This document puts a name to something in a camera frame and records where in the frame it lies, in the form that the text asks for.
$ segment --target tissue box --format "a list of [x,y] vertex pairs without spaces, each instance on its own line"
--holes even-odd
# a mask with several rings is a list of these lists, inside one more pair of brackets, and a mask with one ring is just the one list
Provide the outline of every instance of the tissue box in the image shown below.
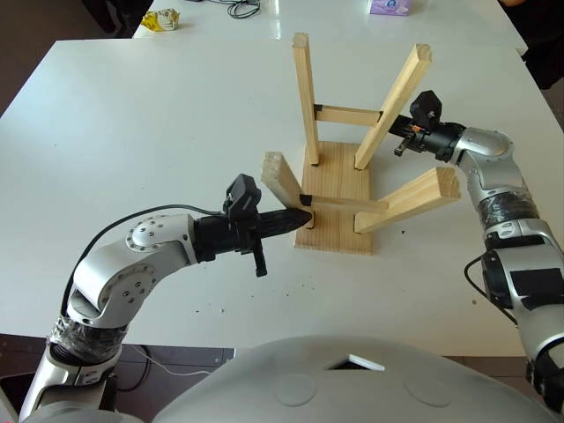
[[412,0],[372,0],[370,13],[407,16],[410,7],[412,7]]

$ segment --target yellow wrapper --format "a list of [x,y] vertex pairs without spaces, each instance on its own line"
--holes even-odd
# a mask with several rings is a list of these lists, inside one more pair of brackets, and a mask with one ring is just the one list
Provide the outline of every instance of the yellow wrapper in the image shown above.
[[180,13],[174,9],[163,9],[162,11],[148,11],[141,21],[141,25],[151,31],[174,31],[178,27]]

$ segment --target black cable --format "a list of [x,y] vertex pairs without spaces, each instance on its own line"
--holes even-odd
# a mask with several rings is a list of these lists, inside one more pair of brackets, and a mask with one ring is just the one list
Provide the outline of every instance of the black cable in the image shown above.
[[[468,264],[466,264],[466,266],[464,267],[464,277],[466,278],[466,280],[468,281],[468,283],[472,286],[472,288],[474,288],[476,291],[479,292],[479,294],[484,297],[486,300],[489,301],[489,299],[487,298],[487,294],[479,287],[477,286],[474,282],[472,282],[472,279],[470,279],[470,275],[468,274],[468,270],[477,262],[479,262],[481,260],[482,256],[478,256],[476,257],[474,260],[472,260],[471,262],[469,262]],[[510,314],[508,313],[506,310],[504,310],[503,308],[501,308],[500,306],[498,306],[497,304],[494,304],[515,326],[517,326],[517,320]]]
[[145,367],[143,368],[143,373],[141,374],[141,378],[139,378],[137,383],[131,386],[130,388],[116,388],[118,392],[131,392],[133,390],[136,390],[149,377],[149,373],[151,372],[151,365],[152,365],[152,362],[149,359],[152,358],[151,352],[149,351],[149,348],[146,345],[140,345],[140,347],[143,348],[145,354],[147,354],[147,357],[145,357]]
[[132,213],[129,216],[125,216],[124,218],[118,219],[114,223],[106,226],[104,229],[102,229],[100,232],[98,232],[96,234],[96,236],[94,236],[92,238],[92,240],[88,243],[85,250],[80,255],[80,258],[78,259],[74,268],[72,269],[72,273],[70,274],[69,280],[67,281],[67,286],[64,288],[63,301],[61,302],[61,315],[62,316],[68,315],[67,314],[67,303],[69,302],[69,296],[71,295],[71,289],[72,289],[72,284],[73,284],[73,279],[74,279],[74,272],[77,269],[78,264],[85,259],[85,257],[88,255],[88,253],[90,253],[90,251],[92,250],[92,248],[96,244],[96,242],[98,242],[102,236],[104,236],[110,230],[114,229],[116,226],[119,226],[122,223],[127,222],[128,220],[138,218],[139,216],[143,216],[144,214],[158,212],[160,210],[168,210],[168,209],[186,209],[186,210],[191,210],[193,212],[197,212],[197,213],[201,213],[201,214],[207,214],[209,216],[220,216],[220,215],[223,214],[221,211],[207,211],[207,210],[204,210],[204,209],[200,209],[199,207],[195,207],[193,205],[167,204],[167,205],[160,205],[158,207],[152,207],[151,209],[145,209],[145,210],[142,210],[142,211],[138,211],[136,213]]
[[[210,3],[224,4],[227,7],[227,14],[234,19],[245,19],[256,15],[261,10],[260,0],[208,0]],[[239,12],[240,9],[247,9],[246,11]]]

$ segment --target person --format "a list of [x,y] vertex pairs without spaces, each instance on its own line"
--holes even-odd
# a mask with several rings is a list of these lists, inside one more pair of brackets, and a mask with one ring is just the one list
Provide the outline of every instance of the person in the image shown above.
[[564,76],[564,1],[499,0],[529,48],[523,60],[538,88],[550,88]]

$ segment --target robotic arm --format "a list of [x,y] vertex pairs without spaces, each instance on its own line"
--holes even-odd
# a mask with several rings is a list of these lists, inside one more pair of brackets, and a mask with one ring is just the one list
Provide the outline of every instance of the robotic arm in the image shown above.
[[513,161],[513,143],[500,132],[440,122],[432,91],[412,103],[390,132],[404,137],[394,151],[431,152],[459,166],[484,228],[481,257],[487,298],[509,309],[529,362],[527,377],[546,404],[564,413],[564,255]]
[[20,421],[40,408],[49,415],[84,410],[85,404],[98,410],[129,323],[166,276],[227,251],[252,252],[256,275],[266,275],[261,239],[293,231],[311,215],[298,209],[258,213],[260,198],[253,178],[241,174],[227,189],[223,212],[197,220],[189,214],[152,216],[133,226],[125,240],[82,260]]

